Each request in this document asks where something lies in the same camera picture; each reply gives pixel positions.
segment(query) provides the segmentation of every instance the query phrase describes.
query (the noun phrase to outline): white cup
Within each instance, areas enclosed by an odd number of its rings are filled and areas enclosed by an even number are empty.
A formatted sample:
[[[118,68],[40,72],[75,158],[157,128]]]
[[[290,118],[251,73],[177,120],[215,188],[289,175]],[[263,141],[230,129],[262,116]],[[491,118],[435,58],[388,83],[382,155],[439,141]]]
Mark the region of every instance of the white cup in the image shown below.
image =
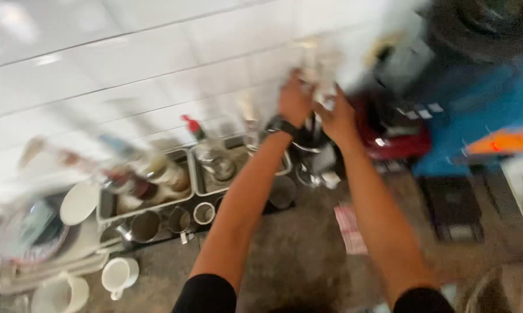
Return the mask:
[[[130,258],[115,258],[103,268],[101,283],[111,292],[111,299],[120,300],[122,292],[134,285],[138,279],[140,269],[138,262]]]
[[[32,296],[32,313],[74,313],[90,295],[85,279],[61,274],[45,281]]]

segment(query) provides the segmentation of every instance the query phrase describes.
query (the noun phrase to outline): forearm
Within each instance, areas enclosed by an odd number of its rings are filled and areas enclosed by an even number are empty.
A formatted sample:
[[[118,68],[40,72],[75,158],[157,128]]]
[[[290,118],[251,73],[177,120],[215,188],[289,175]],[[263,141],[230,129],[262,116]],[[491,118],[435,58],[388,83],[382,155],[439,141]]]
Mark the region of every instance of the forearm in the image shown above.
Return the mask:
[[[230,186],[190,276],[217,274],[238,292],[251,238],[292,137],[268,136]]]
[[[416,237],[358,138],[341,147],[358,228],[394,304],[406,289],[433,285]]]

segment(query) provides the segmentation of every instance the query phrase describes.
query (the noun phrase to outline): black wristwatch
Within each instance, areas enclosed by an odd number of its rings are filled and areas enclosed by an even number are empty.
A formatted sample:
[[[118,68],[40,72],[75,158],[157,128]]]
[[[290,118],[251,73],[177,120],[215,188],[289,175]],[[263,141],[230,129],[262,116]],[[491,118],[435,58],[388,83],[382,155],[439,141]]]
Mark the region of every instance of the black wristwatch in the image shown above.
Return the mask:
[[[281,115],[276,115],[269,120],[265,130],[272,134],[274,132],[285,132],[292,137],[296,137],[298,129],[293,124],[285,120]]]

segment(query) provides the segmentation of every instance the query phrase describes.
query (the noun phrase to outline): kitchen counter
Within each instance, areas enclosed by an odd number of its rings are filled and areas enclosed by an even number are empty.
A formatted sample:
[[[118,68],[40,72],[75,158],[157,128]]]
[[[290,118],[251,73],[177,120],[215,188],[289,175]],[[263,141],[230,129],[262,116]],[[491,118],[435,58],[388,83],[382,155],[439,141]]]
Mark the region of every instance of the kitchen counter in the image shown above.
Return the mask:
[[[410,174],[393,174],[386,182],[441,282],[458,282],[463,291],[488,268],[523,260],[523,224],[502,222],[484,186],[475,190],[486,241],[460,244],[436,241]],[[337,190],[302,186],[295,209],[263,217],[250,247],[237,312],[267,312],[285,305],[346,311],[382,301],[368,257],[345,254],[333,207],[349,198],[346,182]],[[101,272],[86,276],[90,298],[81,312],[170,312],[205,236],[199,234],[187,245],[173,240],[132,253],[140,263],[140,276],[120,301],[112,301],[101,286]]]

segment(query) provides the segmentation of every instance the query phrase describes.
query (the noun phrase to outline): hand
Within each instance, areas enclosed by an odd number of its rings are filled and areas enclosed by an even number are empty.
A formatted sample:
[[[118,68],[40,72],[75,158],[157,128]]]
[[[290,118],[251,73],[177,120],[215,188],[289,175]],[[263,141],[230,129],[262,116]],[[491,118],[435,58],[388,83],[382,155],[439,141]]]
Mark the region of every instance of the hand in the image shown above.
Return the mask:
[[[356,128],[356,111],[348,103],[341,88],[338,85],[335,85],[335,88],[337,96],[332,112],[320,103],[314,103],[313,108],[321,117],[323,131],[342,149],[359,142],[360,138]]]
[[[302,90],[302,81],[299,70],[290,72],[289,81],[281,88],[279,97],[279,114],[296,128],[304,124],[306,118],[312,113],[312,88],[309,92]]]

